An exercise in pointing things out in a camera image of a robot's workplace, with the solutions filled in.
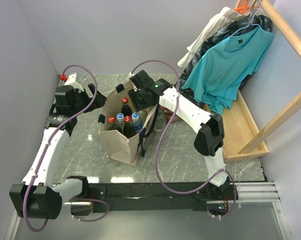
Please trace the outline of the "clear green-capped glass bottle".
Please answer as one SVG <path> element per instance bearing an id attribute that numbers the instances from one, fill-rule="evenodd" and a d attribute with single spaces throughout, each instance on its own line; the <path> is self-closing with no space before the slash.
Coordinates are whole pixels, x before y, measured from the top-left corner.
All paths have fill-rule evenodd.
<path id="1" fill-rule="evenodd" d="M 155 132 L 162 132 L 166 127 L 166 117 L 164 112 L 159 109 L 158 110 L 158 114 L 157 114 L 157 118 L 156 118 L 156 122 L 155 122 L 155 126 L 154 126 L 154 131 Z"/>

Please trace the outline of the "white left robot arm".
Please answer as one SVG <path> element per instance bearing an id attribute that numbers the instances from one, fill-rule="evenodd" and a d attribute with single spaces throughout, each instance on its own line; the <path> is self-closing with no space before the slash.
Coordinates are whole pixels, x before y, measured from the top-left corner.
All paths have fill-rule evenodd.
<path id="1" fill-rule="evenodd" d="M 59 86 L 55 103 L 44 123 L 42 142 L 33 164 L 20 184 L 9 190 L 10 199 L 19 217 L 54 220 L 62 205 L 73 198 L 85 201 L 93 197 L 87 177 L 73 175 L 59 186 L 53 186 L 53 178 L 66 143 L 77 124 L 79 113 L 88 113 L 104 106 L 106 97 L 88 85 L 93 94 L 89 97 L 82 87 L 74 84 Z"/>

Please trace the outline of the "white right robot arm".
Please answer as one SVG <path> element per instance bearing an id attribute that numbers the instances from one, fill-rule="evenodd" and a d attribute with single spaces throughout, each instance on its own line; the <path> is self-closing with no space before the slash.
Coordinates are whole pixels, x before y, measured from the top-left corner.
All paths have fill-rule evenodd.
<path id="1" fill-rule="evenodd" d="M 168 81 L 160 78 L 154 81 L 144 70 L 131 75 L 130 81 L 136 89 L 128 95 L 137 111 L 160 105 L 185 121 L 196 133 L 194 147 L 204 156 L 208 171 L 209 192 L 214 199 L 227 194 L 231 178 L 225 171 L 223 140 L 225 137 L 223 118 L 196 106 L 182 96 Z"/>

